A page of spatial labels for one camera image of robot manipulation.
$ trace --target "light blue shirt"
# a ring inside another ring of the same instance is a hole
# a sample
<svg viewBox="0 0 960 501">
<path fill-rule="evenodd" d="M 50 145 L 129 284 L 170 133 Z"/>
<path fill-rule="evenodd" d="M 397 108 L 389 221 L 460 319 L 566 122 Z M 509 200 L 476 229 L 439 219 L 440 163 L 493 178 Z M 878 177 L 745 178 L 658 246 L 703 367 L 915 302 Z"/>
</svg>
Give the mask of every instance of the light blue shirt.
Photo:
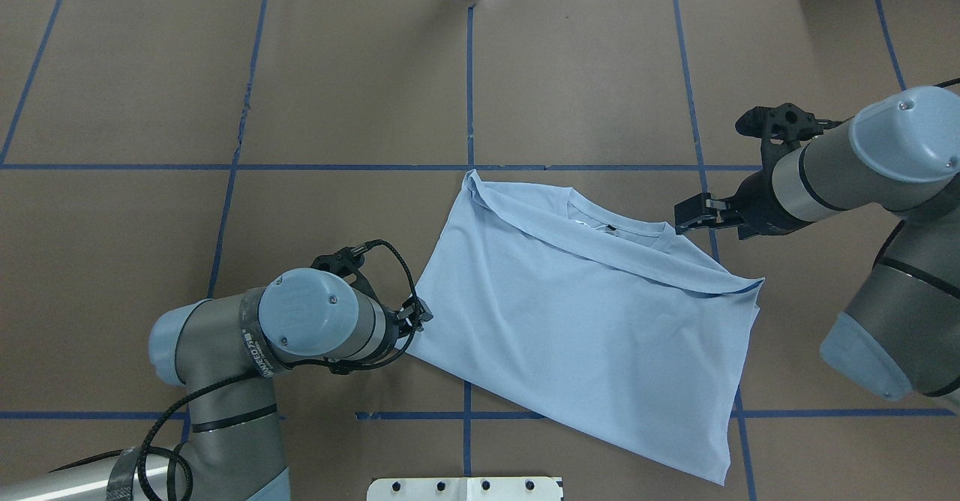
<svg viewBox="0 0 960 501">
<path fill-rule="evenodd" d="M 410 353 L 549 419 L 723 484 L 762 280 L 572 187 L 466 174 L 417 283 Z"/>
</svg>

